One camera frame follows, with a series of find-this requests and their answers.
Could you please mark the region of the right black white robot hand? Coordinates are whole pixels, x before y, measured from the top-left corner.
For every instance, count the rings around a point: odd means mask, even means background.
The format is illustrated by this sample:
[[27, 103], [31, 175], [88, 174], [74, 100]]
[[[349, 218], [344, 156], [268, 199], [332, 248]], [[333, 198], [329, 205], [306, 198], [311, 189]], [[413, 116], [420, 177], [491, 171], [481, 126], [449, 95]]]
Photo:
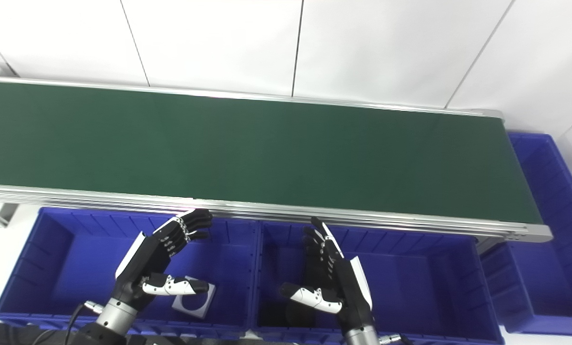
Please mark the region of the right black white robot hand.
[[360, 258], [348, 260], [328, 225], [317, 217], [303, 227], [307, 282], [283, 283], [279, 293], [337, 317], [342, 334], [375, 327], [371, 291]]

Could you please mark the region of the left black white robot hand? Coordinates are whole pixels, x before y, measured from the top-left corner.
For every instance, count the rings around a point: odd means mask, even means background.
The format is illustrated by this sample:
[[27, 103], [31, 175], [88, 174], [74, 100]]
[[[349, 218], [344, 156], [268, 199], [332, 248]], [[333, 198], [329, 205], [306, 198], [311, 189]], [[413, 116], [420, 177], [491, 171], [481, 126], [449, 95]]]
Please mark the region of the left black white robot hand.
[[193, 209], [172, 216], [150, 235], [140, 233], [116, 270], [110, 298], [141, 312], [157, 296], [207, 293], [209, 283], [165, 271], [186, 245], [208, 238], [211, 225], [209, 210]]

